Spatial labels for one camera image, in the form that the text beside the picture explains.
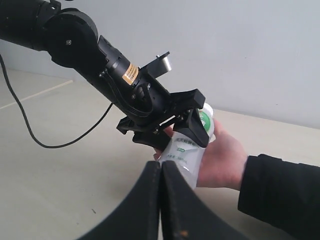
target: table surface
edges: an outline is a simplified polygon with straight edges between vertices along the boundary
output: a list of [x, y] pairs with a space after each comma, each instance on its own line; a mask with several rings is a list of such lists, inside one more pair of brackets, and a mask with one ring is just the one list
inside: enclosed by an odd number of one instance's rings
[[[85, 82], [8, 71], [35, 135], [48, 145], [69, 142], [89, 129], [109, 101]], [[44, 149], [29, 136], [21, 112], [0, 77], [0, 239], [73, 240], [100, 223], [129, 193], [153, 150], [132, 143], [116, 126], [115, 107], [77, 144]], [[251, 155], [320, 165], [320, 130], [216, 111]], [[197, 188], [223, 220], [252, 240], [291, 240], [283, 231], [237, 210], [239, 193]]]

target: white wall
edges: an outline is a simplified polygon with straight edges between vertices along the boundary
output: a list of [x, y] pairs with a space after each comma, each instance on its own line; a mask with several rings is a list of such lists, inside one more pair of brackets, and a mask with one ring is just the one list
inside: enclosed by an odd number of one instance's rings
[[[136, 65], [171, 51], [170, 91], [215, 108], [320, 128], [320, 1], [75, 0]], [[1, 42], [10, 68], [81, 79], [46, 53]]]

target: black jacket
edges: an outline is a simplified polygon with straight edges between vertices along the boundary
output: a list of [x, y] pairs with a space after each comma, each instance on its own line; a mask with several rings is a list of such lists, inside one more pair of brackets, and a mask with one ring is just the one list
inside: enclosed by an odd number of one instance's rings
[[299, 240], [320, 240], [320, 167], [250, 156], [238, 209]]

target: black robotic arm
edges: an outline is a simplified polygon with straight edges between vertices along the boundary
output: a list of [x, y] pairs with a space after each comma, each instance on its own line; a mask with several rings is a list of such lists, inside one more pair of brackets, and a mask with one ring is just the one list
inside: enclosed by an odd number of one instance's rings
[[133, 141], [164, 150], [174, 124], [199, 146], [209, 137], [198, 109], [205, 97], [198, 89], [169, 93], [156, 78], [171, 70], [169, 52], [139, 68], [114, 48], [92, 19], [76, 8], [61, 9], [56, 0], [0, 0], [0, 39], [47, 51], [56, 64], [75, 69], [125, 115], [117, 129], [134, 131]]

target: white bottle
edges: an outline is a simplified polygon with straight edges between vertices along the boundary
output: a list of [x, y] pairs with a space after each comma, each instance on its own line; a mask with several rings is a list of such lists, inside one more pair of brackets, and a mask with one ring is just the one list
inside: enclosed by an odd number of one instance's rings
[[[205, 103], [203, 109], [198, 111], [202, 125], [211, 139], [215, 130], [214, 110], [209, 104]], [[159, 158], [159, 162], [174, 161], [185, 181], [192, 189], [195, 189], [205, 150], [189, 137], [179, 132], [174, 132], [170, 143]]]

